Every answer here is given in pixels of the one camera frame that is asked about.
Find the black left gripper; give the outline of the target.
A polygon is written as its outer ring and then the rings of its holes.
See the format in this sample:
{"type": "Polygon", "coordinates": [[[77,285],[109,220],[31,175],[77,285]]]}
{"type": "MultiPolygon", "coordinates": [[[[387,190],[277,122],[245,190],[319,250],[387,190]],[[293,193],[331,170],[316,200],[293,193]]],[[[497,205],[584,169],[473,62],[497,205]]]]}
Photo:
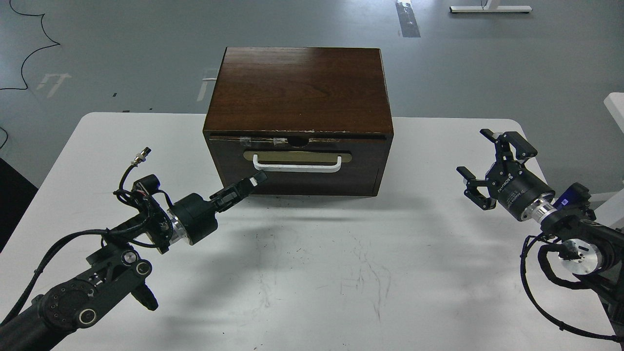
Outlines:
{"type": "Polygon", "coordinates": [[[210,196],[210,201],[204,200],[197,193],[181,198],[169,208],[169,213],[179,225],[176,233],[181,234],[189,245],[197,244],[216,231],[216,213],[227,211],[247,198],[265,180],[267,174],[259,171],[214,193],[210,196]]]}

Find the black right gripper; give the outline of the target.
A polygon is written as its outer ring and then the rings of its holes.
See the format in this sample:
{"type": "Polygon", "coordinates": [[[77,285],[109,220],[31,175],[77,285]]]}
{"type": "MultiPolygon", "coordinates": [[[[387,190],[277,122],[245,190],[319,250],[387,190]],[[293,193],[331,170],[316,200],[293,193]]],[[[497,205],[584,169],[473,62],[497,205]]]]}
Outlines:
{"type": "Polygon", "coordinates": [[[496,201],[518,221],[528,220],[524,214],[537,198],[552,200],[555,192],[524,165],[530,158],[536,157],[537,149],[516,131],[493,133],[490,129],[481,129],[480,133],[495,145],[495,160],[486,179],[477,179],[471,171],[459,166],[456,168],[464,178],[464,195],[482,210],[496,207],[496,201]],[[490,197],[483,195],[478,188],[487,187],[490,197]]]}

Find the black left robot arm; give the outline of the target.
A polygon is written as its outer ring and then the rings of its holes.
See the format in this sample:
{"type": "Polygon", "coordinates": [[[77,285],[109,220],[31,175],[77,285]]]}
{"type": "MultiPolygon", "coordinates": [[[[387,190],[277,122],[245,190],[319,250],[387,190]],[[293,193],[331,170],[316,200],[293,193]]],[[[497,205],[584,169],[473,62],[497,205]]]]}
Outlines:
{"type": "Polygon", "coordinates": [[[259,171],[212,194],[208,200],[196,193],[174,203],[166,197],[165,210],[154,198],[162,192],[154,174],[139,178],[129,190],[124,188],[129,173],[149,153],[150,148],[145,148],[136,155],[115,191],[118,201],[136,209],[137,215],[113,229],[66,235],[51,246],[1,323],[3,351],[50,351],[78,329],[93,327],[128,295],[148,310],[156,310],[158,302],[146,284],[153,267],[140,257],[136,246],[164,254],[179,240],[196,244],[216,231],[217,213],[238,204],[267,180],[267,174],[259,171]],[[71,240],[85,235],[100,237],[100,249],[87,257],[90,267],[37,295],[25,308],[35,283],[52,258],[71,240]]]}

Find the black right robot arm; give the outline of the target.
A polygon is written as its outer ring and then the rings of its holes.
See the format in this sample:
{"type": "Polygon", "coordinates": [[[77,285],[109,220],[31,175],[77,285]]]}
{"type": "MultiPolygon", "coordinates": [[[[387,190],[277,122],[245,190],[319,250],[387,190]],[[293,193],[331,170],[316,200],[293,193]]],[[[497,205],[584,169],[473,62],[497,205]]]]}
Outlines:
{"type": "Polygon", "coordinates": [[[480,133],[495,147],[495,161],[478,179],[464,167],[457,167],[466,185],[464,195],[481,210],[501,204],[517,221],[535,220],[538,235],[526,237],[521,250],[522,287],[533,306],[560,330],[582,337],[621,344],[617,335],[584,331],[547,313],[533,297],[527,280],[527,257],[533,245],[540,269],[555,285],[570,290],[591,290],[599,296],[608,320],[623,324],[623,230],[596,221],[590,208],[589,190],[580,183],[571,184],[560,197],[544,181],[531,173],[526,162],[537,156],[533,147],[516,131],[480,133]]]}

